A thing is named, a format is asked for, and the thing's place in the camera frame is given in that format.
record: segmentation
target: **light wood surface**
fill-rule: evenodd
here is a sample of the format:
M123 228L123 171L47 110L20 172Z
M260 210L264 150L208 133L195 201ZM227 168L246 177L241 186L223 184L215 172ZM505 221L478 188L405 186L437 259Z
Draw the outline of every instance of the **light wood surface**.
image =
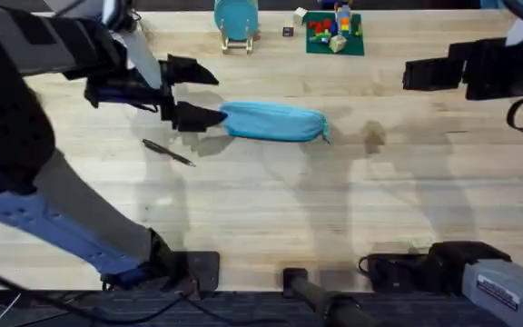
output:
M523 265L523 134L505 125L509 100L467 102L463 89L401 83L406 61L505 35L510 15L365 12L365 57L305 54L300 29L281 36L291 13L260 13L249 57L221 54L212 13L142 15L157 56L196 57L221 81L177 86L178 100L294 104L331 122L332 145L232 139L221 128L180 135L157 114L94 110L82 82L29 79L76 171L172 248L220 252L222 289L275 290L281 268L302 266L326 287L367 290L354 269L360 256L424 252L441 240L482 240ZM143 138L197 168L145 150ZM88 264L3 225L0 273L38 289L100 285Z

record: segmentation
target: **black pen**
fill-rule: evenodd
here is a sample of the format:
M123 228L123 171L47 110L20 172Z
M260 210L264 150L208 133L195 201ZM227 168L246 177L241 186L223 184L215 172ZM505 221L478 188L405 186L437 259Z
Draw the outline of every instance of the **black pen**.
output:
M144 139L143 140L143 144L144 146L146 146L147 148L155 151L156 153L158 154L167 154L167 155L170 155L174 160L182 163L182 164L186 164L188 166L191 166L191 167L196 167L195 163L192 163L191 160L179 155L179 154L176 154L174 153L173 151L165 148L164 146L161 146L159 144L156 144L155 142L153 141L149 141L149 140L146 140Z

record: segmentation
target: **green lego plate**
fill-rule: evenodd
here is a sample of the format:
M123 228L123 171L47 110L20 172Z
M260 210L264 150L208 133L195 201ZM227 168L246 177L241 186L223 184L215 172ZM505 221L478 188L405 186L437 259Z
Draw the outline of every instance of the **green lego plate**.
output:
M304 23L306 24L306 53L307 54L328 54L328 55L364 55L364 28L361 28L361 35L356 36L356 28L361 22L359 14L352 15L352 34L343 32L342 35L346 37L346 46L337 54L333 53L328 45L316 44L310 42L310 38L314 36L314 29L309 28L309 22L323 22L324 19L329 18L333 23L336 22L334 13L324 12L309 12L304 16Z

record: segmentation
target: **white label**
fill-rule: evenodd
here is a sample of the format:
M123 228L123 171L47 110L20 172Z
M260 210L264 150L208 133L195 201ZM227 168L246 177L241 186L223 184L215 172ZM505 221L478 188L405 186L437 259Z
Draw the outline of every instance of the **white label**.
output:
M505 306L509 307L509 309L513 311L518 310L519 296L513 292L510 292L497 282L494 282L488 277L480 274L478 275L477 286L480 291L498 300Z

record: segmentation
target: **blue fabric pouch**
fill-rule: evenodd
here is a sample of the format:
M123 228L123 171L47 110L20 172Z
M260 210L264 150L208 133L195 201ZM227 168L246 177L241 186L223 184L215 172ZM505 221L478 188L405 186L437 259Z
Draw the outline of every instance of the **blue fabric pouch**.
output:
M220 111L232 136L264 140L305 142L322 135L329 142L328 122L323 113L285 104L228 102Z

